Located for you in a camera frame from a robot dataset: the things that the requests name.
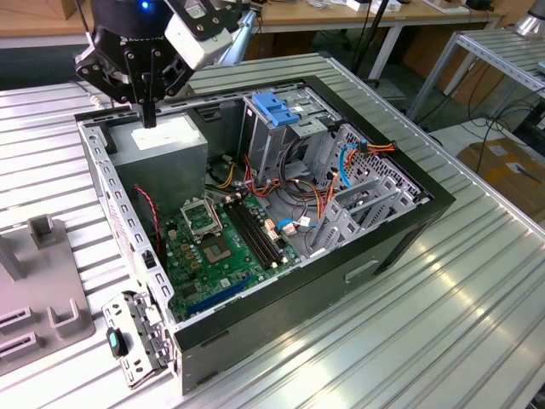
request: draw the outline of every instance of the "cardboard box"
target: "cardboard box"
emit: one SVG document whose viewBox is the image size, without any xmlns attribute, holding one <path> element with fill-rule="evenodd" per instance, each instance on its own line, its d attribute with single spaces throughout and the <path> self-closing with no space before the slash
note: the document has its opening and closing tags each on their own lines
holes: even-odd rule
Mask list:
<svg viewBox="0 0 545 409">
<path fill-rule="evenodd" d="M 475 171 L 482 143 L 458 154 Z M 487 141 L 479 176 L 535 222 L 545 220 L 545 166 L 508 138 Z"/>
<path fill-rule="evenodd" d="M 76 11 L 76 4 L 74 0 L 0 0 L 0 9 L 55 20 L 68 20 Z"/>
</svg>

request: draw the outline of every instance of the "blue pcie slot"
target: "blue pcie slot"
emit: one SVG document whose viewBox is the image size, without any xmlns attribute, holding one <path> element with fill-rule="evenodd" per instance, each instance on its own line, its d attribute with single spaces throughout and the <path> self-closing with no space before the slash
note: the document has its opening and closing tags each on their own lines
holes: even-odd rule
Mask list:
<svg viewBox="0 0 545 409">
<path fill-rule="evenodd" d="M 187 313 L 188 314 L 195 314 L 198 311 L 202 311 L 208 307 L 211 307 L 219 302 L 227 300 L 230 296 L 235 295 L 236 293 L 242 291 L 244 287 L 246 286 L 246 283 L 250 281 L 252 278 L 252 275 L 249 275 L 245 279 L 241 279 L 237 284 L 231 285 L 229 288 L 226 288 L 225 290 L 222 290 L 213 296 L 210 296 L 206 298 L 203 301 L 199 301 L 196 304 L 193 304 L 190 307 L 187 307 Z"/>
</svg>

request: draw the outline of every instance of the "slotted aluminum surface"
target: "slotted aluminum surface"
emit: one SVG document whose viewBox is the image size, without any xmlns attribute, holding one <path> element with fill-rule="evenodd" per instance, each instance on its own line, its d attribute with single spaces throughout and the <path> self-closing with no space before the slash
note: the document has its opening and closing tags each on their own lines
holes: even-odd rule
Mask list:
<svg viewBox="0 0 545 409">
<path fill-rule="evenodd" d="M 456 42 L 526 88 L 543 94 L 545 75 L 537 70 L 537 63 L 545 61 L 545 40 L 496 29 L 463 32 Z"/>
<path fill-rule="evenodd" d="M 320 316 L 182 397 L 165 372 L 129 390 L 100 307 L 129 286 L 91 186 L 74 85 L 0 93 L 0 231 L 66 221 L 96 333 L 0 377 L 0 407 L 524 407 L 545 380 L 545 233 L 334 60 L 213 67 L 197 92 L 318 75 L 456 196 L 399 262 Z"/>
</svg>

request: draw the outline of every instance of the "side panel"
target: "side panel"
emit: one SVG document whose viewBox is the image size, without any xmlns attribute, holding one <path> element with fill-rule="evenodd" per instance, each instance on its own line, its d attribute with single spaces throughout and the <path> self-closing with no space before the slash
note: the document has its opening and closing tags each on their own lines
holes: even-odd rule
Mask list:
<svg viewBox="0 0 545 409">
<path fill-rule="evenodd" d="M 416 227 L 395 234 L 226 330 L 219 331 L 214 337 L 183 351 L 182 392 L 185 394 L 205 383 L 372 279 L 381 272 L 379 267 L 398 244 L 413 230 Z M 183 331 L 177 332 L 176 338 L 183 337 Z"/>
<path fill-rule="evenodd" d="M 118 243 L 123 259 L 129 266 L 130 273 L 137 283 L 146 290 L 150 287 L 155 301 L 163 311 L 168 311 L 168 302 L 174 290 L 166 279 L 166 273 L 161 268 L 157 256 L 147 239 L 146 233 L 138 220 L 138 216 L 123 189 L 118 173 L 106 154 L 100 128 L 80 128 L 84 151 L 89 168 L 93 175 L 93 183 L 99 195 L 113 237 Z"/>
</svg>

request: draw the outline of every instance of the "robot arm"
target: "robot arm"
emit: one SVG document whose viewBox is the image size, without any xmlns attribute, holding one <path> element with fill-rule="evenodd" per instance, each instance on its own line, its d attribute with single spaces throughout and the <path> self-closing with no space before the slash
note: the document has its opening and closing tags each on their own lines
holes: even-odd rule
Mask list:
<svg viewBox="0 0 545 409">
<path fill-rule="evenodd" d="M 545 0 L 536 0 L 514 30 L 522 37 L 545 37 Z"/>
<path fill-rule="evenodd" d="M 118 103 L 129 102 L 145 128 L 155 107 L 195 71 L 226 52 L 240 14 L 209 0 L 92 0 L 95 29 L 74 62 L 78 76 Z"/>
</svg>

